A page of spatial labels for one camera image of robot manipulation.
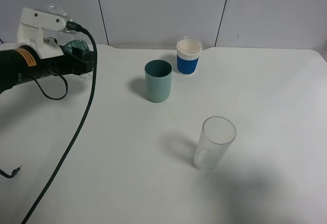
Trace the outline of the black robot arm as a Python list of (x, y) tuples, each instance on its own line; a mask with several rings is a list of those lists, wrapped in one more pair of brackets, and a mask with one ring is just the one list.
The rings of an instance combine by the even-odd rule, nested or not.
[(60, 46), (62, 56), (41, 59), (34, 49), (24, 45), (1, 51), (1, 92), (48, 76), (82, 75), (93, 70), (94, 53), (73, 47), (69, 52)]

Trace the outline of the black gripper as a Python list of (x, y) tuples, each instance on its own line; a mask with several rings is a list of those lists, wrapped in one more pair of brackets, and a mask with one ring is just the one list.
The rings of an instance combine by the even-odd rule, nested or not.
[(88, 49), (87, 43), (73, 43), (72, 52), (65, 51), (60, 46), (63, 55), (56, 57), (41, 58), (38, 54), (38, 77), (58, 76), (74, 74), (80, 76), (82, 74), (93, 71), (94, 52)]

